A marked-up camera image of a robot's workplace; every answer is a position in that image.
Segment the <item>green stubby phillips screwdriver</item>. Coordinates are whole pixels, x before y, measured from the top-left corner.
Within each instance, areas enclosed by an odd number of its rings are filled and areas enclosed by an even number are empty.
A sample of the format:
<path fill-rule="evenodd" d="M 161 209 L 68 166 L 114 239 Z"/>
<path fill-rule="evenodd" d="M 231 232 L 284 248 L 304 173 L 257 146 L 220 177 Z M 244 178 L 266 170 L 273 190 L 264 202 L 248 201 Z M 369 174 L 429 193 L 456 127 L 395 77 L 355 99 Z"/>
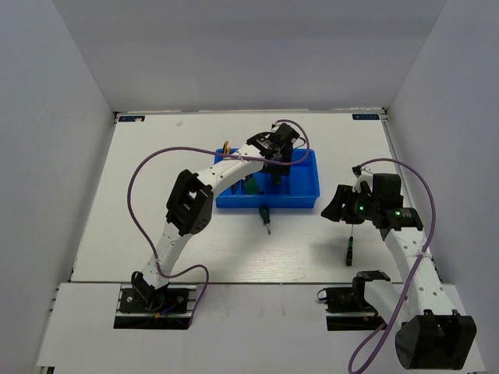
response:
<path fill-rule="evenodd" d="M 272 182 L 275 185 L 280 185 L 281 184 L 281 176 L 279 174 L 272 174 L 271 177 L 272 177 Z"/>

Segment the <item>green hex key set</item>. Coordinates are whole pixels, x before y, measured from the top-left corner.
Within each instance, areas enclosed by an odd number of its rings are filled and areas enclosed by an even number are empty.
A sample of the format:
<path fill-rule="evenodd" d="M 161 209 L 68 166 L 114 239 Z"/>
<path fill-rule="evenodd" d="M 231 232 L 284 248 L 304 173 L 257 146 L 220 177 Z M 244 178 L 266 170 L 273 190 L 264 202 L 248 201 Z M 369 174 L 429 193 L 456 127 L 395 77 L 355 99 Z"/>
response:
<path fill-rule="evenodd" d="M 260 189 L 257 179 L 254 175 L 248 175 L 244 178 L 243 187 L 247 195 L 262 195 L 264 192 Z"/>

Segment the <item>slim black green screwdriver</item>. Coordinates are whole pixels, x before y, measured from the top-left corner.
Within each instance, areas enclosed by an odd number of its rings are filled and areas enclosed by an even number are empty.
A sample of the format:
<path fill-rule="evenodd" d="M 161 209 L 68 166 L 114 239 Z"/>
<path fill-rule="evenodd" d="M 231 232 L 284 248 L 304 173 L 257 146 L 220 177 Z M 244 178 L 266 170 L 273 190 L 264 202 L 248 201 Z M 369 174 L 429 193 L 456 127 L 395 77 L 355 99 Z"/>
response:
<path fill-rule="evenodd" d="M 353 259 L 353 242 L 354 242 L 354 237 L 351 235 L 349 237 L 349 240 L 348 240 L 346 258 L 345 258 L 345 265 L 346 266 L 351 266 L 352 265 L 352 259 Z"/>

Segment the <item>yellow black combination pliers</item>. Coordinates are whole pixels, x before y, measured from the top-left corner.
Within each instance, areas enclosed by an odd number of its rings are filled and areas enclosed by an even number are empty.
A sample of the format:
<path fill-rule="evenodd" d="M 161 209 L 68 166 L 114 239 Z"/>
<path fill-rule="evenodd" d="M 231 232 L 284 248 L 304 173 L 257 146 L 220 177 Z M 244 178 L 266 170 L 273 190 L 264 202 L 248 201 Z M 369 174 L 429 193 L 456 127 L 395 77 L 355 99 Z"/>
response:
<path fill-rule="evenodd" d="M 231 147 L 229 146 L 229 141 L 226 140 L 223 144 L 222 147 L 222 153 L 223 154 L 230 154 L 231 153 Z"/>

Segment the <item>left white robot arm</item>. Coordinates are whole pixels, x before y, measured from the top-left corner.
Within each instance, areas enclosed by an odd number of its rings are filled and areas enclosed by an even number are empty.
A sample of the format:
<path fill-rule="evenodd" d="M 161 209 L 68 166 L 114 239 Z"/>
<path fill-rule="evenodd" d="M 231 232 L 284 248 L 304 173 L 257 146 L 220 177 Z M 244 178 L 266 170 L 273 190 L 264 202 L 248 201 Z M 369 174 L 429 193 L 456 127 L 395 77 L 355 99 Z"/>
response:
<path fill-rule="evenodd" d="M 256 172 L 284 173 L 294 164 L 293 145 L 299 134 L 286 123 L 271 132 L 250 137 L 236 152 L 222 154 L 222 160 L 198 172 L 181 171 L 175 180 L 166 208 L 166 222 L 158 243 L 143 229 L 132 206 L 133 185 L 140 170 L 154 157 L 174 150 L 209 154 L 209 150 L 174 146 L 147 156 L 136 167 L 129 180 L 126 203 L 129 215 L 152 250 L 147 265 L 131 276 L 131 285 L 138 302 L 149 312 L 163 314 L 168 308 L 166 290 L 170 280 L 195 269 L 209 274 L 202 264 L 193 265 L 177 274 L 173 268 L 187 242 L 200 233 L 211 221 L 214 200 L 231 185 Z"/>

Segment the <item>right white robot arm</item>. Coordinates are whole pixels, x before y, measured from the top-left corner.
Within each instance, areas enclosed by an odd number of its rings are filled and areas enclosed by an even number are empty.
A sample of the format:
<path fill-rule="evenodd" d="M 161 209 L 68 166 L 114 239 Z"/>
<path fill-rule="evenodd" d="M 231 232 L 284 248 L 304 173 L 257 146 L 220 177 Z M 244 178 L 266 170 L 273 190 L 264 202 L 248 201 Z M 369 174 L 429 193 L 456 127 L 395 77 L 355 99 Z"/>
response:
<path fill-rule="evenodd" d="M 339 185 L 321 215 L 350 225 L 371 222 L 404 281 L 397 291 L 384 271 L 359 271 L 345 294 L 331 296 L 331 310 L 372 311 L 382 318 L 384 332 L 395 334 L 395 353 L 404 369 L 462 369 L 476 324 L 445 293 L 419 214 L 403 205 L 400 177 L 360 175 L 354 186 Z"/>

